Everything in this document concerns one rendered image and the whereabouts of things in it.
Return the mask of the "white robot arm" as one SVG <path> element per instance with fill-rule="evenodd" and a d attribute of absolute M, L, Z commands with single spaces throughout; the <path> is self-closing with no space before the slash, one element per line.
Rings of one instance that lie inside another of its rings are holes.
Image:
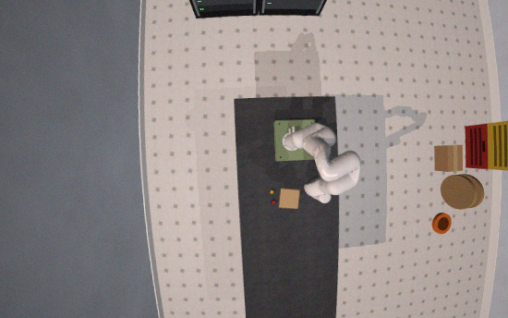
<path fill-rule="evenodd" d="M 357 185 L 361 168 L 357 153 L 347 151 L 329 159 L 331 146 L 336 142 L 331 128 L 314 123 L 298 131 L 292 127 L 292 130 L 289 129 L 284 135 L 283 146 L 289 151 L 304 148 L 314 157 L 321 175 L 305 184 L 305 191 L 309 196 L 327 203 L 331 200 L 331 194 L 339 195 Z"/>

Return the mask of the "tan flat mat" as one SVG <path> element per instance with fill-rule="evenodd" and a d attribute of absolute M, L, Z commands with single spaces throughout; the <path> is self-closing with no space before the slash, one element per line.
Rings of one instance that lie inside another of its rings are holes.
<path fill-rule="evenodd" d="M 300 190 L 281 189 L 279 208 L 298 209 Z"/>

